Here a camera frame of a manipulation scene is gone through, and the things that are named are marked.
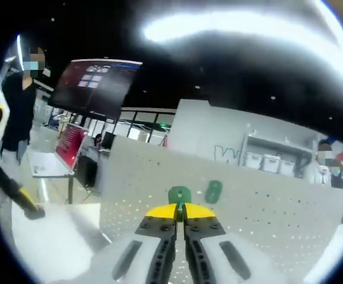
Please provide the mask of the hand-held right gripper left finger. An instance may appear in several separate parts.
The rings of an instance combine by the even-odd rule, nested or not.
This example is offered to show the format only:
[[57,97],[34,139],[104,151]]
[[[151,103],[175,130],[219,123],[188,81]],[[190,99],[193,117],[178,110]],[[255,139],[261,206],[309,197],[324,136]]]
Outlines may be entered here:
[[177,204],[148,211],[136,231],[91,262],[91,283],[168,283],[175,260]]

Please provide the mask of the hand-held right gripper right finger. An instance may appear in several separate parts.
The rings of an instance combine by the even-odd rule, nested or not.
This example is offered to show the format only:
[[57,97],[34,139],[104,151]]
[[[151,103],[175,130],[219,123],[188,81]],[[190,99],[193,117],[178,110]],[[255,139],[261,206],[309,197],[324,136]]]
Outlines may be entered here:
[[185,256],[194,283],[273,283],[271,260],[245,239],[226,233],[213,211],[183,206]]

